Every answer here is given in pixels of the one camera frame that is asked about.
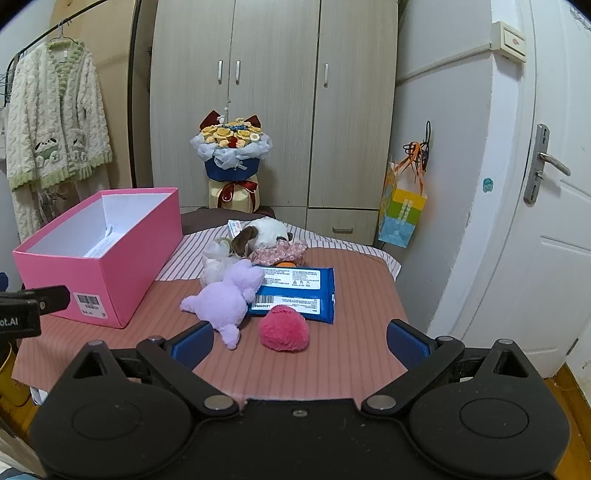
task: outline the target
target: brown cushion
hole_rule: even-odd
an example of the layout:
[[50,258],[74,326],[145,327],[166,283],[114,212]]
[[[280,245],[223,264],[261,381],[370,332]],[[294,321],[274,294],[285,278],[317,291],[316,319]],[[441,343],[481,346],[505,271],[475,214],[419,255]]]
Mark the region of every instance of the brown cushion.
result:
[[201,208],[182,214],[181,223],[183,225],[183,235],[190,235],[191,233],[225,225],[228,220],[246,222],[261,217],[262,215],[258,213],[245,213],[225,208]]

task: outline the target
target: red fluffy ball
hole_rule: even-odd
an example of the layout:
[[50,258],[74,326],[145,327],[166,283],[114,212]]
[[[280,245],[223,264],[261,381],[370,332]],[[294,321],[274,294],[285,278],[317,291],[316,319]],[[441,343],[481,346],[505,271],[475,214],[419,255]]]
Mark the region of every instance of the red fluffy ball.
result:
[[304,317],[286,305],[276,305],[259,323],[261,343],[277,352],[298,352],[310,342]]

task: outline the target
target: light switch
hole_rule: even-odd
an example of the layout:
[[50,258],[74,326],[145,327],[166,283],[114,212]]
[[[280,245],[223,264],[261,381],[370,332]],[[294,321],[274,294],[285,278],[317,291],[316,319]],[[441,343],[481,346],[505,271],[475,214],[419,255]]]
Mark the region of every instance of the light switch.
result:
[[519,38],[513,32],[509,30],[505,30],[505,45],[509,48],[512,48],[520,55],[525,56],[525,40],[523,38]]
[[491,48],[514,62],[525,63],[525,35],[505,22],[492,24]]

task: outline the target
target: wet wipes package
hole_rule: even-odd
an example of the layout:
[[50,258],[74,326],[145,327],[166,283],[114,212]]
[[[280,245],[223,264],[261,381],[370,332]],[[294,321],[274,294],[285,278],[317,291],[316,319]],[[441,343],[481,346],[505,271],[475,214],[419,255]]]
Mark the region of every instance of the wet wipes package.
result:
[[307,319],[333,323],[335,272],[332,268],[263,268],[265,280],[248,313],[265,315],[275,305],[287,305]]

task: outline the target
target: pink box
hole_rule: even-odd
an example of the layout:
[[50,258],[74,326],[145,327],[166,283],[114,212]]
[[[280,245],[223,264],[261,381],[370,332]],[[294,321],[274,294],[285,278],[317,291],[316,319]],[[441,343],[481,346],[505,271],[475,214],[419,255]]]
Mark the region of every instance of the pink box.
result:
[[105,190],[14,250],[26,288],[65,285],[78,322],[124,328],[183,233],[178,189]]

